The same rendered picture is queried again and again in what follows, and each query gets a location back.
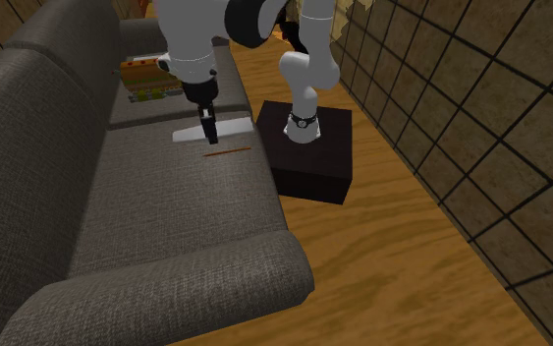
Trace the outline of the orange pencil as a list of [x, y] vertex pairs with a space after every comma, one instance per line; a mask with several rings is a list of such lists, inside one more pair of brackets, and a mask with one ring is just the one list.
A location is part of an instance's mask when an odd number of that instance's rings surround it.
[[209, 153], [203, 154], [202, 156], [203, 157], [211, 157], [211, 156], [217, 156], [217, 155], [223, 155], [223, 154], [228, 154], [228, 153], [240, 152], [240, 151], [245, 151], [245, 150], [250, 150], [250, 149], [251, 149], [250, 146], [245, 146], [245, 147], [239, 147], [239, 148], [209, 152]]

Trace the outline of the black robot stand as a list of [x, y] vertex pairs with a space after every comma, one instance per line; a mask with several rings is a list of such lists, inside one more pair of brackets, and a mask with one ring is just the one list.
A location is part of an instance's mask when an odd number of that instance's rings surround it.
[[284, 134], [291, 110], [290, 103], [266, 100], [256, 120], [278, 193], [342, 204], [353, 180], [352, 112], [318, 107], [321, 137], [296, 144]]

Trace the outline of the grey fabric sofa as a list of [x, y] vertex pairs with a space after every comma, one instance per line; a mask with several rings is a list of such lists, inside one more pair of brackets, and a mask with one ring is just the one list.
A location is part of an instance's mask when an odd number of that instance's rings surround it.
[[110, 0], [46, 0], [0, 50], [0, 346], [166, 346], [313, 290], [256, 127], [174, 143], [192, 103], [129, 101], [118, 66], [165, 49]]

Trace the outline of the white flat tablet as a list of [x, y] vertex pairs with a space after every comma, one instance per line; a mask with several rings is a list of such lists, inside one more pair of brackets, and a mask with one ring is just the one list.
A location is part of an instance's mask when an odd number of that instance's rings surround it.
[[[218, 140], [221, 137], [232, 136], [253, 131], [253, 122], [250, 117], [232, 120], [216, 121]], [[172, 133], [174, 143], [191, 142], [207, 138], [204, 135], [201, 124]]]

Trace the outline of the colourful sandwich toy box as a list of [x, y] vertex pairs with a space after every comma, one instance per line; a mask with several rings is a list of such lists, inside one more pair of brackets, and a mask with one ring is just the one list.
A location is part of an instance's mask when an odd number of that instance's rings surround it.
[[162, 99], [183, 93], [182, 83], [157, 66], [156, 57], [124, 61], [118, 70], [131, 103]]

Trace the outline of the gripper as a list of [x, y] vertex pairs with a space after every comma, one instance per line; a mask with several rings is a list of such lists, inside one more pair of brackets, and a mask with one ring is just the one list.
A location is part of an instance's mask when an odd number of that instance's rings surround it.
[[208, 81], [199, 84], [182, 82], [182, 89], [187, 100], [198, 105], [197, 111], [205, 137], [210, 144], [217, 144], [218, 134], [212, 105], [219, 92], [216, 78], [212, 76]]

